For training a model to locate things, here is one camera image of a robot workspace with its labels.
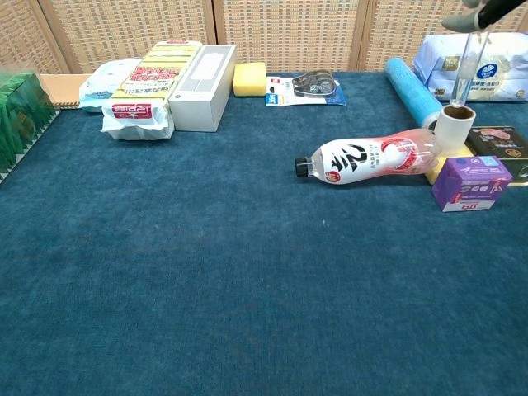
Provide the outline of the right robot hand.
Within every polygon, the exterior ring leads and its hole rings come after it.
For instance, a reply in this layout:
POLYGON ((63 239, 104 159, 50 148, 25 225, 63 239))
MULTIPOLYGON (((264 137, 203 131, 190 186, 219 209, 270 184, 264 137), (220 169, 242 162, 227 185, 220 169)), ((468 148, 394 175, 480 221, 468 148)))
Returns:
POLYGON ((446 16, 442 19, 441 25, 447 30, 458 33, 485 31, 524 2, 524 0, 463 0, 462 3, 470 13, 446 16))

